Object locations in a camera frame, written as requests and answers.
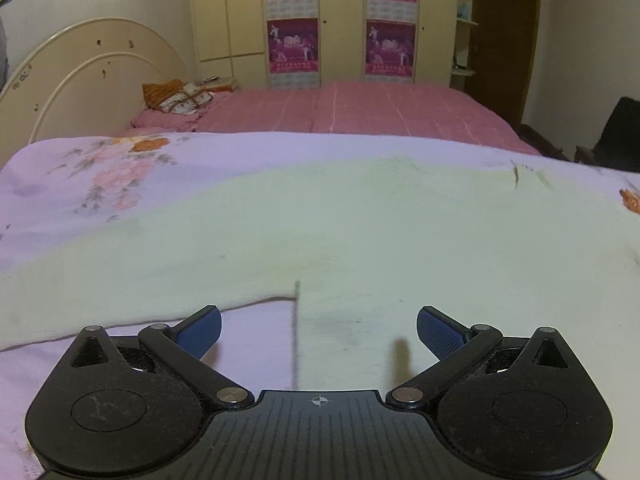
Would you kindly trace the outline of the pale green cloth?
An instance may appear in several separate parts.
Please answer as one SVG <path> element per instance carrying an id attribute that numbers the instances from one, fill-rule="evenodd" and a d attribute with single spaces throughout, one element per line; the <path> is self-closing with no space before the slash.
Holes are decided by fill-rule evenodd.
<path id="1" fill-rule="evenodd" d="M 426 304 L 558 328 L 608 396 L 639 381 L 639 218 L 555 171 L 405 158 L 250 174 L 119 220 L 1 278 L 3 347 L 204 304 L 298 303 L 299 385 L 390 382 Z"/>

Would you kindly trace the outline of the pink checked bed cover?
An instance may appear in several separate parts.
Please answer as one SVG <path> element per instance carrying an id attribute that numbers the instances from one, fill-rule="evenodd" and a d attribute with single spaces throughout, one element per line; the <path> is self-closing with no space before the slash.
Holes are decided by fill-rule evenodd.
<path id="1" fill-rule="evenodd" d="M 536 155 L 502 118 L 439 84 L 337 81 L 317 89 L 216 93 L 195 113 L 144 110 L 118 133 L 298 132 L 411 136 Z"/>

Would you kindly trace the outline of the orange patterned pillow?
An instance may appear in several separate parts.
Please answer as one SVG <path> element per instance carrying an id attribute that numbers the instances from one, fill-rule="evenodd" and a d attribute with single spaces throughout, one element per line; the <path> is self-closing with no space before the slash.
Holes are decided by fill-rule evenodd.
<path id="1" fill-rule="evenodd" d="M 166 114 L 190 115 L 206 106 L 213 95 L 204 87 L 173 79 L 163 84 L 142 84 L 145 105 Z"/>

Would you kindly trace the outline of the black chair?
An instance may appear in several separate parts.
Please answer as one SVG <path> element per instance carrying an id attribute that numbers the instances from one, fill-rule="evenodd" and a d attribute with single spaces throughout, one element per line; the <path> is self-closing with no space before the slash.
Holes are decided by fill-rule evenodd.
<path id="1" fill-rule="evenodd" d="M 638 172 L 640 102 L 623 96 L 617 102 L 594 148 L 578 146 L 574 161 L 589 166 Z"/>

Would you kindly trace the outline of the cream arched headboard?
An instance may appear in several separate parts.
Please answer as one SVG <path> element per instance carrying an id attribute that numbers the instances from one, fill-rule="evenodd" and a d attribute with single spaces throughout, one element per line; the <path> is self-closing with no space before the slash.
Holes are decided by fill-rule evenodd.
<path id="1" fill-rule="evenodd" d="M 144 84 L 188 78 L 176 49 L 139 22 L 67 27 L 32 51 L 1 92 L 1 162 L 42 140 L 119 132 L 142 111 Z"/>

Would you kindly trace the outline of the lower right pink poster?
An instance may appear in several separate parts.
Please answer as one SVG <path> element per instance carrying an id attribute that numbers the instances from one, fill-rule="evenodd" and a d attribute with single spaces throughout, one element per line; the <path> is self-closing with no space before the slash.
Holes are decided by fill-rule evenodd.
<path id="1" fill-rule="evenodd" d="M 413 77 L 416 25 L 404 22 L 367 20 L 367 76 Z"/>

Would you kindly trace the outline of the lower left pink poster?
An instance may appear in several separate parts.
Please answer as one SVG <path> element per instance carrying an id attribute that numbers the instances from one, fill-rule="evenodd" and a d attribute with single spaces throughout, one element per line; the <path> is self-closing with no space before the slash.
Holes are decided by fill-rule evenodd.
<path id="1" fill-rule="evenodd" d="M 272 74 L 317 73 L 319 32 L 316 18 L 267 22 L 269 68 Z"/>

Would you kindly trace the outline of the grey blue curtain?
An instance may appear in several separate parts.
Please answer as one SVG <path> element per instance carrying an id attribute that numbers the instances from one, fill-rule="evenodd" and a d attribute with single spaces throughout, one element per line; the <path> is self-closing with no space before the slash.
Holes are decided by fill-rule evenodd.
<path id="1" fill-rule="evenodd" d="M 6 26 L 3 18 L 0 18 L 0 90 L 6 85 L 9 76 L 8 40 L 6 39 Z"/>

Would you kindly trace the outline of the cream wardrobe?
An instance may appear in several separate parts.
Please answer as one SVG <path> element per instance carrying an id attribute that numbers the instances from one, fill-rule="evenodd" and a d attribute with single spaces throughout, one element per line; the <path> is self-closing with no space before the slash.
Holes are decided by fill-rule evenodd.
<path id="1" fill-rule="evenodd" d="M 450 81 L 457 0 L 418 0 L 413 81 Z M 195 58 L 202 78 L 234 78 L 243 89 L 270 85 L 266 0 L 191 0 Z M 319 80 L 361 80 L 367 0 L 319 0 Z"/>

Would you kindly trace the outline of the dark wooden door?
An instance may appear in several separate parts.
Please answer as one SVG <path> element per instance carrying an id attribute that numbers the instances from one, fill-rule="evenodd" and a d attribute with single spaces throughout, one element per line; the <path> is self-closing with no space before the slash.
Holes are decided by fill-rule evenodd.
<path id="1" fill-rule="evenodd" d="M 464 91 L 512 128 L 521 125 L 532 76 L 540 0 L 473 0 L 474 75 Z"/>

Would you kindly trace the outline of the cream corner shelf unit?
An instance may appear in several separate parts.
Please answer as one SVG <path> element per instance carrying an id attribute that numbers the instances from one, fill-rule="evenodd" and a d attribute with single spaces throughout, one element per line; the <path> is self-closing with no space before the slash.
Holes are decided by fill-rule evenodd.
<path id="1" fill-rule="evenodd" d="M 459 91 L 464 90 L 466 81 L 474 75 L 470 62 L 471 32 L 477 26 L 473 18 L 473 0 L 457 0 L 450 87 Z"/>

